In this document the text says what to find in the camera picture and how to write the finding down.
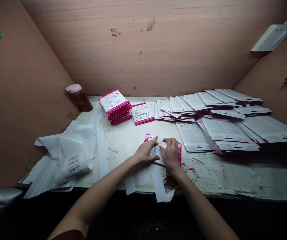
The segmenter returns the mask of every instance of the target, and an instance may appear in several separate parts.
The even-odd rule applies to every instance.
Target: worn table surface
[[[90,102],[95,107],[99,97],[89,97]],[[162,97],[126,97],[131,104],[146,102],[151,108],[151,103],[155,100],[165,99]],[[94,111],[81,113],[77,120],[79,124],[87,124]],[[125,121],[117,126],[112,126],[106,114],[101,119],[104,128],[109,128],[110,132],[106,137],[106,149],[110,170],[118,165],[120,146],[124,147],[126,157],[135,153],[138,146],[144,141],[146,133],[158,135],[160,137],[174,137],[182,142],[175,123],[164,121],[153,121],[139,126],[134,125],[133,119]],[[287,168],[274,162],[255,163],[261,161],[261,153],[249,153],[218,156],[213,153],[187,153],[182,148],[182,168],[194,184],[206,195],[245,195],[260,199],[284,200],[287,201]],[[207,164],[206,169],[192,158],[201,160]],[[139,186],[138,176],[134,174],[137,192],[153,193],[153,181],[150,169],[147,169],[150,176],[150,183]],[[93,170],[79,176],[75,187],[89,188],[99,180],[98,155],[95,158]]]

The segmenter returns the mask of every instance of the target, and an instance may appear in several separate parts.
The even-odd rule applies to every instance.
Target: pink lid
[[[82,89],[80,84],[72,84],[66,87],[66,91],[68,93],[74,93],[74,92],[79,92]]]

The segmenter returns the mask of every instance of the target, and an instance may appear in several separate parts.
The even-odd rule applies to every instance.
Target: wooden wall
[[[235,87],[237,91],[260,97],[273,117],[287,124],[287,38],[263,57]]]
[[[250,52],[261,35],[287,19],[285,0],[21,1],[72,80],[98,95],[233,88],[262,57]]]
[[[37,137],[62,133],[78,112],[72,83],[19,1],[0,0],[0,185],[15,185],[42,157]]]

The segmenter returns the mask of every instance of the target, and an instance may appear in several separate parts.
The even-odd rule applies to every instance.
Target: barcode
[[[78,172],[75,172],[74,174],[72,174],[71,175],[71,177],[73,177],[73,176],[77,176],[78,174],[80,174],[80,173],[82,173],[83,172],[83,170],[82,169],[80,169]]]
[[[79,154],[78,154],[78,155],[75,155],[74,157],[69,158],[68,161],[72,161],[72,160],[74,160],[75,158],[79,158]]]
[[[77,166],[75,166],[74,168],[70,169],[70,170],[69,170],[69,173],[71,173],[72,171],[78,169],[80,166],[81,166],[81,165],[77,165]]]
[[[69,162],[69,163],[68,163],[68,166],[70,166],[71,164],[74,164],[74,163],[77,162],[77,161],[79,161],[79,159],[76,159],[76,160],[74,160],[74,161],[72,161],[72,162]]]

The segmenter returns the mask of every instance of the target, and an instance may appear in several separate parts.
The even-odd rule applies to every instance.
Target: white electrical outlet
[[[287,24],[273,24],[251,49],[253,52],[273,51],[287,37]]]

